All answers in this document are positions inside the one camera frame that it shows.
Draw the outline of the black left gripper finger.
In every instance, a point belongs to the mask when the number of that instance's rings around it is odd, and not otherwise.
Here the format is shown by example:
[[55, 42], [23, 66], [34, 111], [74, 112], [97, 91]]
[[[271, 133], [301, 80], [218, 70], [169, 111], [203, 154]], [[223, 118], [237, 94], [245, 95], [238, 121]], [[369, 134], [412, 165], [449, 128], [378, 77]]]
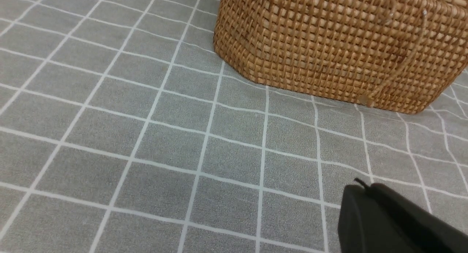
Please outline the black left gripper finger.
[[337, 228], [343, 253], [466, 253], [468, 237], [382, 183], [344, 187]]

